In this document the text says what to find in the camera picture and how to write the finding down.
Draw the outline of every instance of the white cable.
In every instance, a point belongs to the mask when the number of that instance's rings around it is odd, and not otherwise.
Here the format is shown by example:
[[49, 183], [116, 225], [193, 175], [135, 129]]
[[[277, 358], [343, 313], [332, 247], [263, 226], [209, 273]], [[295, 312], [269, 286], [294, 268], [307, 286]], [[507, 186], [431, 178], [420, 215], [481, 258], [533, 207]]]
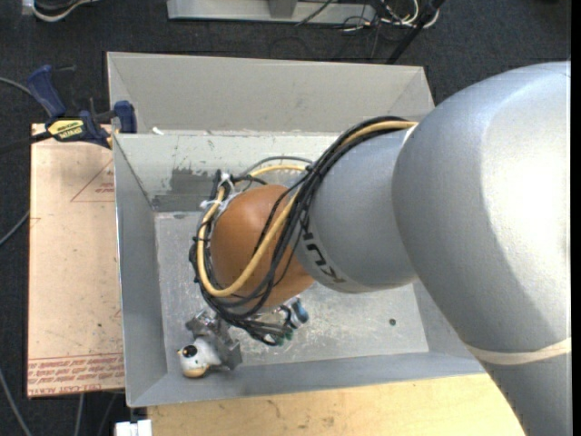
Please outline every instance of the white cable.
[[[418, 19], [419, 16], [419, 2], [418, 0], [413, 0], [414, 2], [414, 15], [412, 17], [407, 16], [405, 18], [400, 18], [399, 16], [397, 16], [395, 14], [395, 12], [391, 9], [391, 7], [386, 3], [385, 0], [380, 0], [381, 3], [384, 5], [384, 7], [391, 13], [391, 15], [398, 19], [398, 21], [394, 21], [393, 19], [388, 19], [388, 18], [381, 18], [380, 21], [382, 23], [386, 23], [388, 25], [399, 25], [399, 26], [403, 26], [403, 27], [414, 27], [415, 26], [415, 21], [416, 19]], [[436, 11], [436, 14], [434, 15], [434, 17], [431, 19], [431, 21], [428, 21], [427, 23], [424, 24], [423, 29], [427, 29], [431, 26], [433, 26], [439, 18], [439, 9]]]
[[8, 231], [8, 233], [6, 233], [6, 235], [2, 239], [0, 239], [0, 246], [2, 246], [8, 239], [10, 239], [12, 234], [18, 231], [18, 228], [20, 228], [20, 226], [22, 226], [26, 222], [28, 216], [30, 216], [30, 210], [25, 213], [25, 216], [23, 216], [20, 219], [20, 221], [17, 224], [15, 224], [13, 228], [10, 231]]
[[81, 430], [81, 419], [83, 418], [84, 394], [79, 398], [79, 408], [76, 411], [76, 423], [74, 424], [74, 436], [79, 436]]
[[10, 408], [12, 409], [13, 414], [18, 420], [18, 423], [20, 423], [20, 428], [22, 428], [22, 431], [25, 433], [26, 436], [33, 436], [33, 434], [28, 429], [28, 426], [26, 426], [25, 419], [22, 418], [22, 414], [18, 410], [18, 406], [16, 405], [16, 402], [12, 397], [12, 393], [8, 389], [8, 384], [6, 383], [6, 379], [4, 377], [4, 374], [2, 373], [2, 368], [0, 368], [0, 383], [2, 384], [2, 388], [4, 389], [4, 393], [6, 395], [6, 398], [8, 399], [8, 403], [10, 404]]

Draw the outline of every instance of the blue clamp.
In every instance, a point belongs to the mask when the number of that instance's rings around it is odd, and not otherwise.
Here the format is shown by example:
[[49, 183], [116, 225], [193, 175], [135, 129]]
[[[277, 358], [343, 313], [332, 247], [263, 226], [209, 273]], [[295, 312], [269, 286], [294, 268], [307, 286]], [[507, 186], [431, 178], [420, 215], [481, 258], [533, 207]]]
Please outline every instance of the blue clamp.
[[115, 130], [125, 134], [137, 132], [133, 106], [126, 100], [117, 102], [113, 110], [103, 114], [82, 110], [76, 118], [65, 118], [66, 106], [53, 86], [52, 71], [52, 67], [45, 64], [28, 76], [26, 83], [36, 101], [51, 115], [44, 127], [54, 139], [60, 142], [84, 141], [109, 148], [107, 139], [111, 135], [101, 127], [101, 123], [114, 118], [119, 123]]

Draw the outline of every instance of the gray carpet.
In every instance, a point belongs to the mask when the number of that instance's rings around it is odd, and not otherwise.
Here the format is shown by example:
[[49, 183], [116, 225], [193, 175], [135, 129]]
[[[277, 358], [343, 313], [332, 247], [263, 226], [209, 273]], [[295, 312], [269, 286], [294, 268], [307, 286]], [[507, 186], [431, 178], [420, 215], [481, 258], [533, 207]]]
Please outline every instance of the gray carpet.
[[[71, 98], [108, 105], [107, 51], [250, 58], [384, 63], [402, 33], [384, 29], [370, 59], [375, 33], [355, 37], [321, 26], [225, 22], [169, 22], [167, 0], [106, 0], [50, 25], [21, 15], [21, 0], [0, 0], [0, 76], [19, 82], [42, 64], [75, 65]], [[448, 0], [439, 21], [424, 31], [399, 64], [424, 66], [437, 104], [493, 74], [571, 51], [571, 0]], [[4, 144], [24, 139], [44, 111], [25, 94], [0, 84]], [[0, 237], [29, 204], [30, 154], [0, 156]], [[0, 366], [34, 435], [72, 434], [77, 397], [29, 401], [24, 396], [28, 235], [24, 226], [0, 247]], [[94, 434], [108, 394], [87, 398], [81, 434]], [[126, 416], [123, 399], [112, 418]], [[0, 435], [21, 434], [0, 392]]]

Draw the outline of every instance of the gray robotic arm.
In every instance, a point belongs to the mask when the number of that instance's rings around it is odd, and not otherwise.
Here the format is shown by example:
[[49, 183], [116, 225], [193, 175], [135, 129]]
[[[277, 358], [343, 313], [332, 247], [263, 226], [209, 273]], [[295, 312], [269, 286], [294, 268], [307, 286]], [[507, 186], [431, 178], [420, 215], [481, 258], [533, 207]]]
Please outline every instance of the gray robotic arm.
[[[313, 279], [356, 293], [419, 278], [529, 436], [572, 434], [570, 70], [491, 77], [414, 127], [359, 124], [290, 188], [240, 192], [264, 169], [217, 172], [190, 256], [217, 321], [277, 345], [290, 317], [260, 315], [290, 312], [282, 304]], [[206, 340], [223, 357], [192, 344], [188, 372], [240, 361], [216, 331]]]
[[494, 76], [349, 151], [296, 252], [341, 292], [418, 276], [529, 435], [572, 434], [570, 69]]

